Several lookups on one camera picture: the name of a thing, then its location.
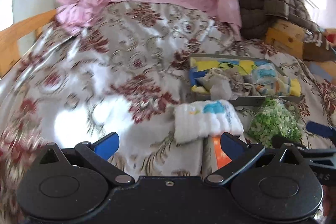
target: black circular disc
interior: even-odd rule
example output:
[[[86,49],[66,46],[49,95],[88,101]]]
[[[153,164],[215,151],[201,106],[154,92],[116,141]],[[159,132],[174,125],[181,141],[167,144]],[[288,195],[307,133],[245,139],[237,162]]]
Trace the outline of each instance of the black circular disc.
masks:
[[[238,175],[231,193],[245,211],[270,222],[305,219],[317,210],[323,196],[322,186],[311,170],[287,163]]]
[[[40,165],[23,178],[17,197],[24,213],[44,220],[69,220],[103,202],[108,184],[102,175],[87,168],[52,165]]]

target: wooden headboard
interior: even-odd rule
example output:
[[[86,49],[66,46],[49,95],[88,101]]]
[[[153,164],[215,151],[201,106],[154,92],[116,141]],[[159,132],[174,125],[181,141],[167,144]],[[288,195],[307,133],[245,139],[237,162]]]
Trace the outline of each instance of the wooden headboard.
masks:
[[[0,77],[3,77],[21,58],[17,41],[25,35],[35,32],[35,39],[42,34],[44,25],[52,22],[56,10],[27,18],[0,32]]]

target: metal tray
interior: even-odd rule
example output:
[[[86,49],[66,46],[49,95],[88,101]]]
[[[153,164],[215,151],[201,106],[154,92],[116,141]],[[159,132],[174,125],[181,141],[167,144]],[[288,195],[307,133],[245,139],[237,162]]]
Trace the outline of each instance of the metal tray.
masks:
[[[251,61],[263,61],[266,63],[271,63],[274,65],[276,70],[283,76],[287,76],[282,70],[278,68],[271,60],[268,59],[262,59],[262,58],[254,58],[254,57],[248,57],[248,56],[238,56],[238,55],[225,55],[225,54],[202,54],[202,53],[196,53],[196,54],[190,54],[189,56],[189,64],[191,65],[191,60],[190,58],[201,58],[202,60],[204,59],[227,59],[227,60],[251,60]],[[279,96],[280,98],[290,101],[293,103],[298,104],[302,98],[301,96]],[[229,102],[233,106],[260,106],[266,96],[239,96],[236,100],[230,100]],[[197,92],[192,91],[192,100],[193,101],[206,101],[206,100],[211,100],[210,94],[201,94]]]

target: plastic bag of peas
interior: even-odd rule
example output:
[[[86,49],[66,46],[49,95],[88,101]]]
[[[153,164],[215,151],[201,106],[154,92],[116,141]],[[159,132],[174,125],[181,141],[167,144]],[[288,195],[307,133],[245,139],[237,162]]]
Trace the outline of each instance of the plastic bag of peas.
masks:
[[[300,143],[299,117],[295,104],[279,97],[267,97],[251,121],[248,135],[265,147],[272,147],[275,135]]]

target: floral bedspread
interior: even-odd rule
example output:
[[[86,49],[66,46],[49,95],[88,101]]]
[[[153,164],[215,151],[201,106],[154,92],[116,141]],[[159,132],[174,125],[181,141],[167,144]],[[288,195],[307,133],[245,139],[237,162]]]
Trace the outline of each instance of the floral bedspread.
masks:
[[[18,183],[35,151],[62,148],[117,132],[109,160],[132,175],[199,175],[201,139],[174,140],[175,105],[188,102],[188,58],[194,52],[269,58],[299,79],[303,121],[331,123],[335,87],[300,60],[261,41],[237,42],[229,26],[198,10],[124,1],[104,9],[92,28],[71,37],[53,23],[0,81],[0,213],[16,223]],[[256,108],[237,107],[247,130]],[[302,128],[302,143],[333,147]]]

